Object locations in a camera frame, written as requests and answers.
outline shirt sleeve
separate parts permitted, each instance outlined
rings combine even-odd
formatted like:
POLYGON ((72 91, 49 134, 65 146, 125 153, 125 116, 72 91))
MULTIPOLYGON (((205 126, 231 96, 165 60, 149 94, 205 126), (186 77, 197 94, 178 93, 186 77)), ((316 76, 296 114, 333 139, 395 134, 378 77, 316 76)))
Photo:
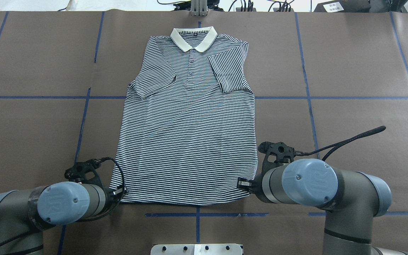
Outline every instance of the shirt sleeve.
POLYGON ((176 72, 165 59, 158 47, 155 37, 147 41, 141 71, 129 83, 141 99, 145 99, 175 81, 176 72))
POLYGON ((208 57, 223 93, 235 90, 251 91, 243 74, 243 63, 247 54, 248 42, 243 42, 237 47, 208 57))

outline white label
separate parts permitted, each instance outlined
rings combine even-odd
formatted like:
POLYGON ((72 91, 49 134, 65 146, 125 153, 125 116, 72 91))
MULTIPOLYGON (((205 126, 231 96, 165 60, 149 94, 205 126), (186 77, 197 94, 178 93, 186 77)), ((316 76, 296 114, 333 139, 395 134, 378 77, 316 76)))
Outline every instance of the white label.
POLYGON ((337 12, 337 11, 342 11, 344 8, 341 6, 340 2, 336 3, 330 3, 324 5, 324 8, 327 12, 337 12))

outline white bracket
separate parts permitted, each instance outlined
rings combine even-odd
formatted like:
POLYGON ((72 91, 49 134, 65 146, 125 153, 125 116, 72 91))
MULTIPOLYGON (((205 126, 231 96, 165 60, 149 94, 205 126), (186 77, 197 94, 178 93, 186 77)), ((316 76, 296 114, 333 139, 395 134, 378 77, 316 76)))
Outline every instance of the white bracket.
POLYGON ((191 0, 191 16, 207 16, 207 0, 191 0))
POLYGON ((238 244, 154 245, 151 255, 243 255, 238 244))

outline shirt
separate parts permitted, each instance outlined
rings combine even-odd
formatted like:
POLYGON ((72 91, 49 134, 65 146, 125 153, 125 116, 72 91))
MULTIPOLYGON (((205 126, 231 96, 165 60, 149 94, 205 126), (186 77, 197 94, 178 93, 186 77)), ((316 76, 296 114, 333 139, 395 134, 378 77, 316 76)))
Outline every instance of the shirt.
MULTIPOLYGON (((211 205, 249 195, 237 189, 257 169, 247 53, 248 42, 213 27, 149 38, 115 157, 128 189, 122 202, 211 205)), ((115 167, 110 187, 120 184, 115 167)))

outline white floor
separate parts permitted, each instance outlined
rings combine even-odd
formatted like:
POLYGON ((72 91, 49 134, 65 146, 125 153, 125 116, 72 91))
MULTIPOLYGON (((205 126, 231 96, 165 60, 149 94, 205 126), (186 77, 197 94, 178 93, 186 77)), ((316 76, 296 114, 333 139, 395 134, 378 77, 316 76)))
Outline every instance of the white floor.
MULTIPOLYGON (((174 2, 175 0, 159 0, 162 3, 174 2)), ((312 9, 318 3, 327 2, 329 0, 314 0, 312 1, 312 9)), ((71 10, 78 11, 104 11, 110 9, 143 11, 143 10, 173 10, 173 5, 160 5, 157 0, 0 0, 0 11, 57 11, 66 8, 71 4, 71 10)), ((228 11, 233 0, 220 0, 219 7, 228 11)), ((273 2, 269 0, 255 0, 254 7, 256 11, 267 11, 273 2)), ((296 12, 309 12, 311 8, 310 0, 294 0, 291 7, 296 12)), ((235 7, 240 7, 241 2, 238 0, 231 11, 235 11, 235 7)))

